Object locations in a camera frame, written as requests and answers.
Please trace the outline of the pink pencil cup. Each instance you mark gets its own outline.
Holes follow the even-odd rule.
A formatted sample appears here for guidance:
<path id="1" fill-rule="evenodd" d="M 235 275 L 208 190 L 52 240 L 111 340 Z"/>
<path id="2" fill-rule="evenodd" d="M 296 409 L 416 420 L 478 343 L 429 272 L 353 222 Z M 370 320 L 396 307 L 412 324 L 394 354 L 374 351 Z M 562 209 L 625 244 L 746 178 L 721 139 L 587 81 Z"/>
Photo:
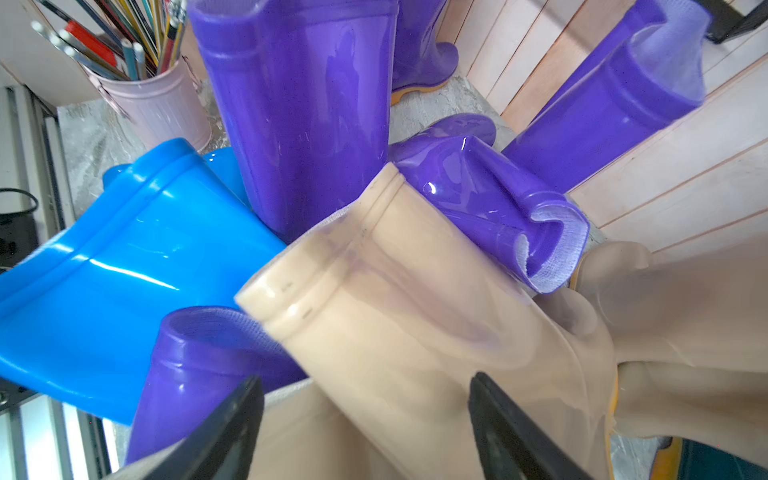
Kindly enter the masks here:
<path id="1" fill-rule="evenodd" d="M 183 43 L 190 36 L 187 1 L 79 1 L 95 33 L 53 1 L 40 5 L 64 26 L 32 28 L 85 70 L 106 103 L 148 148 L 183 138 L 201 151 L 213 137 L 200 82 Z"/>

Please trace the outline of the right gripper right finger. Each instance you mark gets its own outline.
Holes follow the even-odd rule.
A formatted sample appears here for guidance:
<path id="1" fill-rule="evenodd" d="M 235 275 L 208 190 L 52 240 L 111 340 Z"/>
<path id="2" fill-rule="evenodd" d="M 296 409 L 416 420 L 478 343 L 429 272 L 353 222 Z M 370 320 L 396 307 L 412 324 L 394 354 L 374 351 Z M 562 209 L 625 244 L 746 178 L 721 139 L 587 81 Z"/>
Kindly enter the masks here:
<path id="1" fill-rule="evenodd" d="M 487 479 L 590 477 L 484 372 L 471 379 L 468 411 Z"/>

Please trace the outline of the large purple boot front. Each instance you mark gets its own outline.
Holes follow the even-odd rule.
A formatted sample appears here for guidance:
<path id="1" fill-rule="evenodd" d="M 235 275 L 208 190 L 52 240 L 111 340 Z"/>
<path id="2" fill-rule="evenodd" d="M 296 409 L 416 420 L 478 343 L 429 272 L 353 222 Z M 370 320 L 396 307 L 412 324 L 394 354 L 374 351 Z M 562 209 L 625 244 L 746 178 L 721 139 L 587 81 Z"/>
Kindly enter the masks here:
<path id="1" fill-rule="evenodd" d="M 240 310 L 195 306 L 166 315 L 132 424 L 125 463 L 194 431 L 245 379 L 265 393 L 307 374 L 261 325 Z"/>

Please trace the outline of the purple boot standing left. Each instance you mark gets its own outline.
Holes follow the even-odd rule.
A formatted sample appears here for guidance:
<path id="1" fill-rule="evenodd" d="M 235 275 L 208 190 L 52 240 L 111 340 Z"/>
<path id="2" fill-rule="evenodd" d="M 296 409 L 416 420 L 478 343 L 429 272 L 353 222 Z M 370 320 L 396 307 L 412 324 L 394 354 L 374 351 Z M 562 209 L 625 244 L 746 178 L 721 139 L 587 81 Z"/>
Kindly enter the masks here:
<path id="1" fill-rule="evenodd" d="M 387 160 L 394 1 L 193 1 L 189 18 L 248 199 L 292 242 Z"/>

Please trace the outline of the large beige boot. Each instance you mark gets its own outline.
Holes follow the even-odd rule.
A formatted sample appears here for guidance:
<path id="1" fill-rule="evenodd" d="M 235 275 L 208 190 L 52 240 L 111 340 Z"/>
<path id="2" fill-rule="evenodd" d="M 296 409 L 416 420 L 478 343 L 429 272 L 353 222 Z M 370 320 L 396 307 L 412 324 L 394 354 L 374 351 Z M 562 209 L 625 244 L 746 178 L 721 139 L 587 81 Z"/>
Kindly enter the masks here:
<path id="1" fill-rule="evenodd" d="M 478 479 L 468 400 L 487 374 L 596 479 L 617 382 L 577 292 L 532 298 L 385 166 L 256 272 L 236 304 L 409 479 Z"/>

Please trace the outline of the purple boot back centre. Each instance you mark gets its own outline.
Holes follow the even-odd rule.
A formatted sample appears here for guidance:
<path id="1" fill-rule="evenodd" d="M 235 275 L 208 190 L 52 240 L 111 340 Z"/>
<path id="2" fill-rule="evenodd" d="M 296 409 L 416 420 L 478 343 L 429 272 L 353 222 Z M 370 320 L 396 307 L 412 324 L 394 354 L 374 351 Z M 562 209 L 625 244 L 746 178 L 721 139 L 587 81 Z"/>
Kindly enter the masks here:
<path id="1" fill-rule="evenodd" d="M 694 1 L 635 2 L 504 155 L 567 193 L 699 108 L 711 21 Z"/>

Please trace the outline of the purple boot under pile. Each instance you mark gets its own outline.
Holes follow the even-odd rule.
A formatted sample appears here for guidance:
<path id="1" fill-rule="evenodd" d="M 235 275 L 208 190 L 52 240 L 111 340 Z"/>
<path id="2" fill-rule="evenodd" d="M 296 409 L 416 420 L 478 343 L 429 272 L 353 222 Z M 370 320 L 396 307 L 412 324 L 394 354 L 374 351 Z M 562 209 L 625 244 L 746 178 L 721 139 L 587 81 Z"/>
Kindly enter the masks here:
<path id="1" fill-rule="evenodd" d="M 581 210 L 493 148 L 494 122 L 443 118 L 390 145 L 408 183 L 523 284 L 549 294 L 579 264 L 590 224 Z"/>

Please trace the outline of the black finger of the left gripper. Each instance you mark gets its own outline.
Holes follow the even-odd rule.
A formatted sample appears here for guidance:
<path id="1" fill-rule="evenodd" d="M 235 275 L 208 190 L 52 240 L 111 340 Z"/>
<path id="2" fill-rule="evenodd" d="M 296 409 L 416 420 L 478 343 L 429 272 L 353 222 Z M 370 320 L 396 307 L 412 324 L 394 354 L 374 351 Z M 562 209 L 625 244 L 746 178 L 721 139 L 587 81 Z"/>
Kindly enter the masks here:
<path id="1" fill-rule="evenodd" d="M 746 15 L 723 0 L 696 0 L 711 16 L 706 38 L 714 44 L 743 36 L 767 21 L 767 0 L 760 1 Z"/>

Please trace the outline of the blue boot upper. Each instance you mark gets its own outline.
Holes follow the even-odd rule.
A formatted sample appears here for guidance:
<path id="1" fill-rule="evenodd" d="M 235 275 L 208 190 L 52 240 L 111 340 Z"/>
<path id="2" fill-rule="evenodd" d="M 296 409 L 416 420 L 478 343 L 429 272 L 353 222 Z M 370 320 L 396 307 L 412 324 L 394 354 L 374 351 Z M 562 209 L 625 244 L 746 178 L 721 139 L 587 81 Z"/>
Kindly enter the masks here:
<path id="1" fill-rule="evenodd" d="M 232 307 L 284 247 L 188 141 L 164 142 L 2 274 L 1 375 L 128 424 L 162 319 Z"/>

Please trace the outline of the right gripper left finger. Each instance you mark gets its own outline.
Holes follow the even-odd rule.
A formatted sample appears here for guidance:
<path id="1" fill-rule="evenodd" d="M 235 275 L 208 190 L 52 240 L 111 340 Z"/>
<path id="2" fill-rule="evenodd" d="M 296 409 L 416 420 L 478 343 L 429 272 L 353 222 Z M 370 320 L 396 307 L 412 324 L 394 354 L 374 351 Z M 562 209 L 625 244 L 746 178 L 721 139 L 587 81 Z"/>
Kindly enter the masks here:
<path id="1" fill-rule="evenodd" d="M 147 479 L 245 479 L 248 477 L 265 398 L 261 379 L 243 381 Z"/>

